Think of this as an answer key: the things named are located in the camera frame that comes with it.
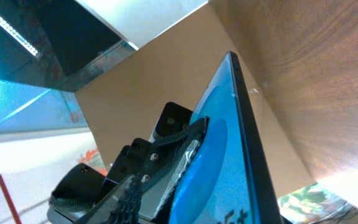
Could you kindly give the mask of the blue Galaxy smartphone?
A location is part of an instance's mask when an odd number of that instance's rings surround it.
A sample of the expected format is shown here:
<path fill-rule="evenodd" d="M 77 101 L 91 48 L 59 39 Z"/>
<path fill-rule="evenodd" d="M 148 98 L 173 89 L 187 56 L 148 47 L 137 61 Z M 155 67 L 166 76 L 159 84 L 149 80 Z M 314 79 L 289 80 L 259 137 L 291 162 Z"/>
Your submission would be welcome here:
<path fill-rule="evenodd" d="M 283 223 L 238 56 L 222 59 L 190 121 L 206 134 L 175 191 L 169 223 Z"/>

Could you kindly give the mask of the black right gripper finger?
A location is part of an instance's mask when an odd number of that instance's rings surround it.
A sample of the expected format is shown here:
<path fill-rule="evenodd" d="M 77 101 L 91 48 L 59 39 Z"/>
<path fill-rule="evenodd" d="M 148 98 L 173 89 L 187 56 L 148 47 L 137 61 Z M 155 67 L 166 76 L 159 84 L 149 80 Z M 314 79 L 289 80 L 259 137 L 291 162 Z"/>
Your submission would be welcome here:
<path fill-rule="evenodd" d="M 75 224 L 137 223 L 147 197 L 158 215 L 196 156 L 208 129 L 207 116 L 186 129 L 152 143 L 144 165 L 124 178 Z"/>

